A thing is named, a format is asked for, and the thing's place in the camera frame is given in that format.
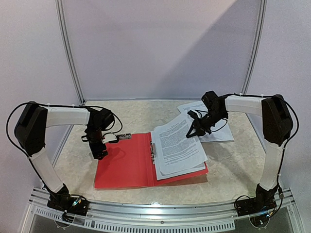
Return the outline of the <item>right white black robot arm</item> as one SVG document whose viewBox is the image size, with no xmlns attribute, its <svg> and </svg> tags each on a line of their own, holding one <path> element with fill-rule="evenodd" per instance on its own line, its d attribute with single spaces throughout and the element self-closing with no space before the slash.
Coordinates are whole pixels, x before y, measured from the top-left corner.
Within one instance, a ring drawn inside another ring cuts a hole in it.
<svg viewBox="0 0 311 233">
<path fill-rule="evenodd" d="M 225 94 L 218 96 L 214 91 L 206 92 L 201 98 L 207 108 L 204 116 L 193 110 L 188 115 L 193 122 L 187 138 L 211 134 L 211 128 L 220 120 L 228 119 L 229 112 L 240 112 L 260 116 L 266 146 L 263 174 L 256 188 L 256 197 L 251 207 L 261 212 L 270 204 L 279 187 L 279 176 L 284 160 L 286 143 L 290 140 L 293 120 L 288 105 L 280 94 L 272 96 Z"/>
</svg>

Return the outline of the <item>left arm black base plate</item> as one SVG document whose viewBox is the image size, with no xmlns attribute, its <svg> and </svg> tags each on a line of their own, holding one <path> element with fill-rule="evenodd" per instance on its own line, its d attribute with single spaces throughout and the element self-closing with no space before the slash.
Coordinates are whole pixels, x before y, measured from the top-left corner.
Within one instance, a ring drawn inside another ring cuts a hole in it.
<svg viewBox="0 0 311 233">
<path fill-rule="evenodd" d="M 47 206 L 69 214 L 86 216 L 90 202 L 82 195 L 50 194 Z"/>
</svg>

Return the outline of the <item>left aluminium frame post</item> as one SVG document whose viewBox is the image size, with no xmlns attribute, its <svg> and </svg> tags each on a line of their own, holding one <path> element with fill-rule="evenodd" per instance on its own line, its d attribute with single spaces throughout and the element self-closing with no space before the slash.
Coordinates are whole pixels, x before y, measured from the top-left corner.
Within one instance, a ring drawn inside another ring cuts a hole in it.
<svg viewBox="0 0 311 233">
<path fill-rule="evenodd" d="M 58 15 L 58 22 L 59 22 L 62 41 L 63 41 L 65 56 L 67 59 L 67 64 L 69 67 L 69 72 L 71 75 L 73 86 L 74 86 L 74 89 L 76 91 L 79 102 L 84 103 L 85 98 L 84 98 L 83 91 L 81 88 L 78 73 L 77 73 L 77 70 L 75 67 L 75 62 L 74 62 L 72 49 L 71 49 L 71 45 L 70 45 L 69 33 L 68 33 L 66 19 L 65 19 L 64 1 L 63 0 L 56 0 L 55 5 L 56 5 L 56 11 L 57 11 L 57 15 Z"/>
</svg>

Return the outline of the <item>red file folder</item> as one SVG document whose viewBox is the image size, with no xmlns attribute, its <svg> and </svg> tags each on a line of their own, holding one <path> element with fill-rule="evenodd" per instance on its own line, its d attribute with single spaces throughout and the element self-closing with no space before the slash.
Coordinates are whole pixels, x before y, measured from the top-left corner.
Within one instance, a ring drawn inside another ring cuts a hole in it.
<svg viewBox="0 0 311 233">
<path fill-rule="evenodd" d="M 207 165 L 203 163 L 197 171 L 159 180 L 152 161 L 151 141 L 151 133 L 136 133 L 130 139 L 107 143 L 108 155 L 98 162 L 95 189 L 163 186 L 208 173 Z"/>
</svg>

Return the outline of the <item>aluminium frame post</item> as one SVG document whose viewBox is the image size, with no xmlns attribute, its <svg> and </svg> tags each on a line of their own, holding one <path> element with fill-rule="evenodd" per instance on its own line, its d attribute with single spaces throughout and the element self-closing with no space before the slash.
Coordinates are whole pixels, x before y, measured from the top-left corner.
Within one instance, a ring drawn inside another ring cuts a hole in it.
<svg viewBox="0 0 311 233">
<path fill-rule="evenodd" d="M 56 5 L 56 11 L 57 11 L 57 15 L 58 15 L 58 22 L 59 22 L 62 41 L 63 41 L 65 56 L 67 59 L 67 64 L 69 67 L 69 72 L 71 75 L 73 86 L 74 86 L 74 89 L 76 91 L 79 102 L 84 103 L 85 98 L 84 98 L 83 91 L 81 88 L 78 73 L 77 73 L 77 70 L 75 67 L 75 62 L 74 62 L 72 49 L 71 49 L 71 45 L 70 45 L 69 33 L 68 33 L 66 19 L 65 19 L 64 1 L 63 0 L 56 0 L 55 5 Z"/>
<path fill-rule="evenodd" d="M 256 22 L 255 35 L 254 35 L 253 45 L 252 45 L 252 49 L 251 49 L 251 56 L 250 56 L 250 60 L 248 63 L 244 83 L 243 83 L 242 88 L 241 88 L 241 94 L 243 94 L 243 95 L 245 95 L 247 93 L 247 90 L 248 90 L 248 87 L 249 87 L 249 84 L 251 81 L 252 73 L 253 73 L 253 70 L 255 67 L 255 62 L 256 62 L 258 51 L 259 51 L 260 39 L 262 36 L 262 30 L 263 30 L 263 25 L 264 25 L 266 6 L 267 6 L 267 1 L 261 0 L 260 4 L 259 4 L 259 11 L 258 11 L 258 17 L 257 17 L 257 22 Z"/>
</svg>

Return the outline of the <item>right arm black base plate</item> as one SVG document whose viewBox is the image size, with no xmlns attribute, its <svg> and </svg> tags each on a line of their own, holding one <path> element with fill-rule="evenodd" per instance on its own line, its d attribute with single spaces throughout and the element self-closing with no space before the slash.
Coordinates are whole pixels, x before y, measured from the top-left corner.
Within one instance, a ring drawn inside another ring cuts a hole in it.
<svg viewBox="0 0 311 233">
<path fill-rule="evenodd" d="M 255 201 L 255 198 L 246 198 L 235 200 L 234 208 L 238 216 L 247 216 L 257 213 L 266 213 L 268 210 L 276 208 L 276 202 L 272 199 L 265 204 L 260 204 Z"/>
</svg>

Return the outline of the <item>stack of printed papers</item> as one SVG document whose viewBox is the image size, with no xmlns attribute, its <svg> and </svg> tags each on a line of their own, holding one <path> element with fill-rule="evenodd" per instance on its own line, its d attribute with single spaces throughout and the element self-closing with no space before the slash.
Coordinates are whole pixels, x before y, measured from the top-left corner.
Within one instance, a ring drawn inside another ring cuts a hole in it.
<svg viewBox="0 0 311 233">
<path fill-rule="evenodd" d="M 202 101 L 195 101 L 187 104 L 182 104 L 177 107 L 178 111 L 187 117 L 188 125 L 191 126 L 193 118 L 188 115 L 188 111 L 194 111 L 199 117 L 203 117 L 207 113 L 207 108 Z M 221 119 L 211 127 L 211 134 L 206 133 L 200 136 L 201 143 L 204 142 L 226 142 L 234 141 L 234 137 L 226 120 Z"/>
</svg>

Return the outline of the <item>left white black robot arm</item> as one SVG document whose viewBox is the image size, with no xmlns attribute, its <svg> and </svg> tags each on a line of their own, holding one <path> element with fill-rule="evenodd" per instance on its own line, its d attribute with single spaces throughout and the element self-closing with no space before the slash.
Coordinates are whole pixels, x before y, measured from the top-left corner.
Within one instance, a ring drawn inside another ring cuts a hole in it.
<svg viewBox="0 0 311 233">
<path fill-rule="evenodd" d="M 24 106 L 14 135 L 46 189 L 55 194 L 54 204 L 67 211 L 72 207 L 72 200 L 65 195 L 68 189 L 48 158 L 46 129 L 62 125 L 86 126 L 83 138 L 88 142 L 93 158 L 101 160 L 108 155 L 102 132 L 114 124 L 115 117 L 110 110 L 100 107 L 43 105 L 33 101 Z"/>
</svg>

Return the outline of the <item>printed paper sheet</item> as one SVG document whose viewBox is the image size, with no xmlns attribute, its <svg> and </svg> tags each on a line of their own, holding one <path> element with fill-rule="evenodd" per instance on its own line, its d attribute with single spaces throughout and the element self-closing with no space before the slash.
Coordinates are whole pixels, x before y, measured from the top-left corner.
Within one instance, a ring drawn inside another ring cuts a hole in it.
<svg viewBox="0 0 311 233">
<path fill-rule="evenodd" d="M 179 172 L 207 161 L 199 138 L 186 138 L 189 128 L 186 115 L 179 114 L 151 132 L 152 142 L 156 145 L 156 162 L 162 173 Z"/>
<path fill-rule="evenodd" d="M 168 178 L 172 178 L 172 177 L 177 177 L 177 176 L 180 176 L 180 175 L 186 175 L 186 174 L 190 174 L 190 173 L 193 173 L 193 172 L 198 172 L 198 171 L 202 171 L 204 169 L 206 169 L 206 163 L 203 162 L 202 164 L 200 165 L 197 165 L 193 168 L 188 168 L 188 169 L 185 169 L 185 170 L 182 170 L 182 171 L 179 171 L 179 172 L 170 172 L 169 174 L 164 174 L 160 171 L 160 168 L 159 168 L 159 163 L 156 162 L 155 163 L 155 172 L 156 172 L 156 177 L 157 177 L 157 180 L 163 180 L 163 179 L 168 179 Z"/>
</svg>

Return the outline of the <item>metal clip top of folder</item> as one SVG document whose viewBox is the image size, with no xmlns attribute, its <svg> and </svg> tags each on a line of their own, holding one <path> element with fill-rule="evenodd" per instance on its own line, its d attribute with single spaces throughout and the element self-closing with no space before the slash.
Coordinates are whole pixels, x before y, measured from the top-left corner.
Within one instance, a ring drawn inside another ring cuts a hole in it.
<svg viewBox="0 0 311 233">
<path fill-rule="evenodd" d="M 119 140 L 131 139 L 132 138 L 132 134 L 131 133 L 118 134 L 117 138 Z"/>
</svg>

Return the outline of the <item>metal clip folder spine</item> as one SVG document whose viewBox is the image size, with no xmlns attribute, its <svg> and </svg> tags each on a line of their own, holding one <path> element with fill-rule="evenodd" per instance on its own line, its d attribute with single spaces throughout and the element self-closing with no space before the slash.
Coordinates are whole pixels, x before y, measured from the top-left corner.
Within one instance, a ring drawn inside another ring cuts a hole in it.
<svg viewBox="0 0 311 233">
<path fill-rule="evenodd" d="M 157 153 L 156 153 L 156 144 L 153 143 L 152 141 L 150 141 L 150 153 L 151 153 L 151 160 L 153 165 L 156 164 L 156 157 L 157 157 Z"/>
</svg>

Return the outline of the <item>right aluminium frame post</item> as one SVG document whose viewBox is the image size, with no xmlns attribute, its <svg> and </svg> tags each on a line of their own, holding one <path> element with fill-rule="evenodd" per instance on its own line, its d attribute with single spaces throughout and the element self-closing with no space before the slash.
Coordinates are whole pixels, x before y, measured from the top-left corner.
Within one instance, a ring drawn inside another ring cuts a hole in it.
<svg viewBox="0 0 311 233">
<path fill-rule="evenodd" d="M 258 51 L 259 51 L 260 39 L 262 36 L 262 30 L 263 30 L 263 25 L 264 25 L 266 6 L 267 6 L 267 1 L 261 0 L 260 4 L 259 4 L 259 11 L 258 11 L 258 17 L 257 17 L 257 22 L 256 22 L 255 35 L 254 35 L 253 45 L 252 45 L 252 49 L 251 49 L 251 56 L 250 56 L 250 60 L 248 63 L 244 83 L 243 83 L 242 88 L 241 88 L 241 94 L 243 94 L 243 95 L 245 95 L 247 93 L 247 90 L 248 90 L 248 87 L 249 87 L 249 84 L 251 81 L 252 73 L 253 73 L 253 70 L 255 67 L 255 62 L 256 62 Z"/>
</svg>

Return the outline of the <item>aluminium front rail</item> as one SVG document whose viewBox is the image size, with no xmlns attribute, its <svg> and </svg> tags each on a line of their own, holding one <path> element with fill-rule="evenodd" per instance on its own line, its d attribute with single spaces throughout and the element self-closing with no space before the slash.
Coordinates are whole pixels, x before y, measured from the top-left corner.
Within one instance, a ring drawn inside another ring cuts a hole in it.
<svg viewBox="0 0 311 233">
<path fill-rule="evenodd" d="M 290 189 L 276 200 L 281 209 L 269 219 L 252 225 L 251 216 L 239 216 L 232 201 L 161 205 L 92 201 L 85 216 L 62 220 L 63 213 L 47 207 L 49 194 L 35 188 L 29 199 L 24 233 L 301 233 Z"/>
</svg>

